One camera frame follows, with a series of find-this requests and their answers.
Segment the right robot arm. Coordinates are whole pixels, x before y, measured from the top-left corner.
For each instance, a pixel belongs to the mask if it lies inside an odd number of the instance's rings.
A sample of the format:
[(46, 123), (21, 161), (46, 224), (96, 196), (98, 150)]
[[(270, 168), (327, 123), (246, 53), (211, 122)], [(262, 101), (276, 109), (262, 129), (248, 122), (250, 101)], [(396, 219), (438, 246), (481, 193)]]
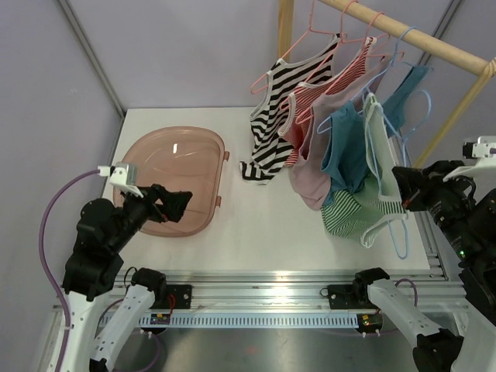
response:
[(403, 207), (428, 212), (459, 259), (460, 279), (470, 305), (464, 336), (425, 317), (379, 267), (356, 274), (352, 298), (377, 306), (412, 347), (419, 371), (495, 369), (495, 192), (474, 200), (476, 184), (458, 160), (424, 169), (393, 167)]

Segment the green striped tank top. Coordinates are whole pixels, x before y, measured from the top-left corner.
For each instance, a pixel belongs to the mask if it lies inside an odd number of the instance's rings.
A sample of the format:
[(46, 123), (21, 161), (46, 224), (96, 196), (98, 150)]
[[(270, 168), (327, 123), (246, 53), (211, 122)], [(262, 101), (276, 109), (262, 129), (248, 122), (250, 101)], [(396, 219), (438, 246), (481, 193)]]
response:
[[(368, 167), (360, 191), (355, 194), (338, 191), (331, 205), (322, 205), (321, 216), (326, 231), (332, 236), (352, 239), (360, 243), (362, 234), (381, 217), (381, 212), (374, 204), (376, 191), (374, 176)], [(381, 230), (377, 230), (372, 235), (374, 240)]]

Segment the blue hanger of green top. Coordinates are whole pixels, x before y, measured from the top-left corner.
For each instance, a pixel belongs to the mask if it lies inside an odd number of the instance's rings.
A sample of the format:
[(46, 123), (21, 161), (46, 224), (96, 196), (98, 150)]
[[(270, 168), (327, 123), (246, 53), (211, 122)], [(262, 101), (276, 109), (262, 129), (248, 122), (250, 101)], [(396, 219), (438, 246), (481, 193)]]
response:
[[(406, 130), (403, 128), (407, 122), (405, 108), (410, 97), (416, 95), (425, 97), (426, 113), (412, 129)], [(408, 212), (401, 205), (400, 191), (392, 168), (396, 165), (411, 164), (406, 154), (407, 143), (409, 138), (429, 120), (432, 99), (424, 89), (404, 95), (393, 94), (385, 102), (380, 102), (371, 92), (363, 98), (366, 161), (374, 176), (374, 185), (377, 189), (374, 204), (381, 212), (381, 217), (362, 234), (360, 243), (366, 248), (370, 247), (374, 242), (372, 235), (377, 230), (385, 228), (391, 236), (398, 258), (405, 260), (409, 255), (406, 226)]]

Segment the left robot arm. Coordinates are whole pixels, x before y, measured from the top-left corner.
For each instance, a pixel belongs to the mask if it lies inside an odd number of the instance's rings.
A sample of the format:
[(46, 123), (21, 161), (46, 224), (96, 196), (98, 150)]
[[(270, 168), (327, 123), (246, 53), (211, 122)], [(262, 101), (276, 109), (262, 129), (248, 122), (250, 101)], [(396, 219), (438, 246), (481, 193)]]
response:
[(97, 330), (123, 265), (120, 251), (149, 221), (179, 222), (193, 194), (168, 191), (159, 184), (126, 193), (120, 207), (98, 198), (81, 210), (73, 253), (65, 265), (62, 288), (64, 327), (57, 337), (54, 371), (111, 371), (127, 338), (150, 308), (173, 311), (175, 295), (165, 274), (140, 268), (105, 328)]

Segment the teal tank top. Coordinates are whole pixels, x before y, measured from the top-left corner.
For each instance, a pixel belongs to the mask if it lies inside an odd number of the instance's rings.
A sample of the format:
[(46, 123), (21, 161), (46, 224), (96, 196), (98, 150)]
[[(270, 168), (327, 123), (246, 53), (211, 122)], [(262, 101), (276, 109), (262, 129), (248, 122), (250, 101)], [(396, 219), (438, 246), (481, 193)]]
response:
[[(410, 95), (428, 74), (427, 66), (415, 65), (396, 90), (382, 104), (387, 135), (393, 136), (406, 123), (405, 105)], [(321, 172), (330, 177), (331, 186), (323, 202), (331, 205), (338, 191), (355, 194), (363, 188), (368, 173), (364, 139), (363, 99), (380, 82), (383, 72), (375, 74), (338, 111), (325, 119), (329, 125), (329, 144), (322, 156)]]

